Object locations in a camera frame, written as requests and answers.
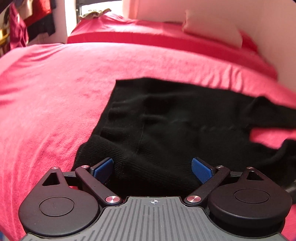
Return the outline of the black pants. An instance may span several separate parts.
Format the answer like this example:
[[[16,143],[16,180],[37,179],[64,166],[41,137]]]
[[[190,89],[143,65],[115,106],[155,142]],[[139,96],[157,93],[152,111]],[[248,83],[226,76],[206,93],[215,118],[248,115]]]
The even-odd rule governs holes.
[[[267,98],[152,78],[118,80],[74,167],[114,161],[107,187],[121,197],[187,196],[200,186],[191,161],[251,166],[281,186],[295,180],[295,141],[272,149],[253,128],[295,128],[295,110]]]

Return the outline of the white pillow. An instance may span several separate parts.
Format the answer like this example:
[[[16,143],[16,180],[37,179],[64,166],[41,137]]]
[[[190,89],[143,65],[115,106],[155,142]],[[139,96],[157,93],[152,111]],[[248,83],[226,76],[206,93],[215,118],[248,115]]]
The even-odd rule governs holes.
[[[187,34],[219,41],[234,48],[242,48],[243,39],[236,25],[216,16],[185,10],[182,30]]]

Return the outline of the wooden shelf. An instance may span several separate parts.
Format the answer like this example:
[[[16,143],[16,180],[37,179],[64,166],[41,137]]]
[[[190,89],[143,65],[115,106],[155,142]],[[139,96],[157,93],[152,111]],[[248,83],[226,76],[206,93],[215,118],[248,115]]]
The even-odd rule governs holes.
[[[0,56],[4,56],[10,50],[10,30],[9,26],[5,25],[1,28]]]

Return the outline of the brown cloth on bed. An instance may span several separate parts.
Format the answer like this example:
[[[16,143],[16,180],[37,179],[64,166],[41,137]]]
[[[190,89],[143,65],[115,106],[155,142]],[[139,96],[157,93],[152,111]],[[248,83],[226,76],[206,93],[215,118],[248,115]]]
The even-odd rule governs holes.
[[[79,15],[78,20],[91,20],[93,18],[99,18],[99,17],[101,17],[102,15],[105,15],[108,12],[111,12],[110,8],[107,8],[107,9],[102,10],[102,11],[89,11],[88,13],[86,13],[84,15]]]

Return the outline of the red far bed sheet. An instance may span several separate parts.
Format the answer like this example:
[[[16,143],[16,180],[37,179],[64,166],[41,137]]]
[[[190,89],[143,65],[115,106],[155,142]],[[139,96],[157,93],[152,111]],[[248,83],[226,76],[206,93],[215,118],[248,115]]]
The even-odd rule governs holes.
[[[186,34],[181,24],[126,19],[107,13],[99,18],[81,20],[67,43],[111,42],[164,47],[206,55],[250,68],[273,79],[278,78],[274,67],[260,55],[255,42],[241,33],[242,47]]]

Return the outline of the pink bed blanket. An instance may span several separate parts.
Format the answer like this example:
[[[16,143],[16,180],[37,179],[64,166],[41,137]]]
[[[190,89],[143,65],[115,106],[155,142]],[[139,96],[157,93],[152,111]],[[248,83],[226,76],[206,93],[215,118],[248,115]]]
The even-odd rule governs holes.
[[[295,93],[240,65],[186,51],[120,43],[32,45],[1,58],[1,231],[25,232],[23,199],[53,166],[69,171],[118,79],[153,77],[224,88],[295,107]]]

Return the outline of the window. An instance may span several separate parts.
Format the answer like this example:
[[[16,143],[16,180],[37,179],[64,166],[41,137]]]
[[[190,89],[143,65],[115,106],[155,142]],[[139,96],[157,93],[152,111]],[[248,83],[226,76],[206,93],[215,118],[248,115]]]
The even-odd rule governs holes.
[[[103,11],[111,9],[111,12],[117,15],[123,15],[123,1],[116,0],[78,0],[76,1],[77,17],[90,11]]]

